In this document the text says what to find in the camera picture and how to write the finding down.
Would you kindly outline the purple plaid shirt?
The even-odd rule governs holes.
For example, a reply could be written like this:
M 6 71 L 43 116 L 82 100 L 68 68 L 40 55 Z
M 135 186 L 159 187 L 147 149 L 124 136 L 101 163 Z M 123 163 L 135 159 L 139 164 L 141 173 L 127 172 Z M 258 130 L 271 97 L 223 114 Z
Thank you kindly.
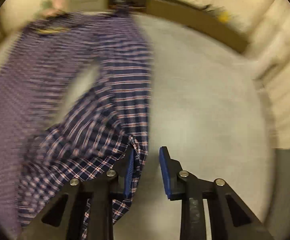
M 132 147 L 130 209 L 148 155 L 152 53 L 127 12 L 29 23 L 0 68 L 0 231 L 16 239 L 73 178 L 100 177 Z

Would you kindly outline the grey floor rug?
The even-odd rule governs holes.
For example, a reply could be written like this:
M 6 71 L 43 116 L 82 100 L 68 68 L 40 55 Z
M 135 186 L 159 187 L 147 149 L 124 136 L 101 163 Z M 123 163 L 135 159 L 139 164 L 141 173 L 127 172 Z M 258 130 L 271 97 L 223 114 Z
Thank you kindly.
M 149 154 L 114 238 L 179 238 L 181 202 L 165 195 L 161 146 L 198 178 L 223 178 L 264 220 L 274 157 L 249 61 L 180 24 L 140 14 L 134 19 L 153 51 Z

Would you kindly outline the white curtain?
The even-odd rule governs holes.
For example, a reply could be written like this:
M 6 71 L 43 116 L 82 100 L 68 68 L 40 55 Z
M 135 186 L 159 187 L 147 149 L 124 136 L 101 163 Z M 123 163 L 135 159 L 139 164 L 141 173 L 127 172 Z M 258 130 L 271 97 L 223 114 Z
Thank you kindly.
M 290 148 L 290 2 L 208 0 L 217 18 L 248 37 L 248 70 L 269 103 L 270 137 Z

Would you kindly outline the grey TV cabinet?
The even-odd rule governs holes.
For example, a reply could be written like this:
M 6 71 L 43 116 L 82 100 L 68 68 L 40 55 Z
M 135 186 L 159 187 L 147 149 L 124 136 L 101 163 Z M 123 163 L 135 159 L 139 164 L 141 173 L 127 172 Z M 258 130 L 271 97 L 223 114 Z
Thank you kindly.
M 111 11 L 118 1 L 127 3 L 132 12 L 164 18 L 208 35 L 239 54 L 245 53 L 249 45 L 245 35 L 182 0 L 69 0 L 69 11 Z

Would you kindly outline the green plastic child chair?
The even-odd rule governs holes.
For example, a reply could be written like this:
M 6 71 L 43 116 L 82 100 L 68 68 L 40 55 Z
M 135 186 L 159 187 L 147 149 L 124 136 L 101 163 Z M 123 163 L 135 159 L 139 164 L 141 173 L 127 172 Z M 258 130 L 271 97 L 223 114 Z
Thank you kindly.
M 52 0 L 43 0 L 41 1 L 40 11 L 45 11 L 52 8 Z

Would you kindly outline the pink plastic child chair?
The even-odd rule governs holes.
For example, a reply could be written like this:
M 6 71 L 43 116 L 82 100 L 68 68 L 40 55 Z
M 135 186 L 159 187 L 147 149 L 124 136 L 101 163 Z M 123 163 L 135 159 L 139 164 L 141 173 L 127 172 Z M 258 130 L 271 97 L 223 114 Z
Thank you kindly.
M 69 0 L 51 0 L 51 6 L 42 12 L 44 17 L 55 17 L 68 11 Z

